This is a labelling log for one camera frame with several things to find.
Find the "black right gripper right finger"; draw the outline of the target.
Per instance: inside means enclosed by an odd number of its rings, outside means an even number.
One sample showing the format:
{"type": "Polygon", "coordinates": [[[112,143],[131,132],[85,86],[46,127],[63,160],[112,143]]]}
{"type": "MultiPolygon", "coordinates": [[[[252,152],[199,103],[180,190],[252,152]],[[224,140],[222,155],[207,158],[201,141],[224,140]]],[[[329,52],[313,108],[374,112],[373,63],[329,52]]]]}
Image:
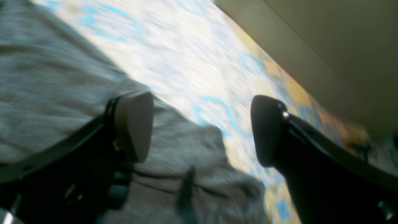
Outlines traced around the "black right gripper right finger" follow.
{"type": "Polygon", "coordinates": [[[303,224],[396,224],[397,177],[327,139],[285,104],[264,95],[251,103],[257,159],[286,180],[303,224]]]}

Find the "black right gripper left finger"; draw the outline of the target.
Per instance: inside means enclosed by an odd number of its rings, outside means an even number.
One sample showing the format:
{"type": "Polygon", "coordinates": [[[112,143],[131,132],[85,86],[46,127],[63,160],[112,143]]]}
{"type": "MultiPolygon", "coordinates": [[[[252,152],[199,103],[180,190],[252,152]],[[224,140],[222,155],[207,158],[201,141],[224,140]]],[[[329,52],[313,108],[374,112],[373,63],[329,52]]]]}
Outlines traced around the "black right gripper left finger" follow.
{"type": "Polygon", "coordinates": [[[127,200],[131,165],[148,156],[154,110],[149,92],[112,98],[63,141],[1,165],[1,223],[100,224],[127,200]]]}

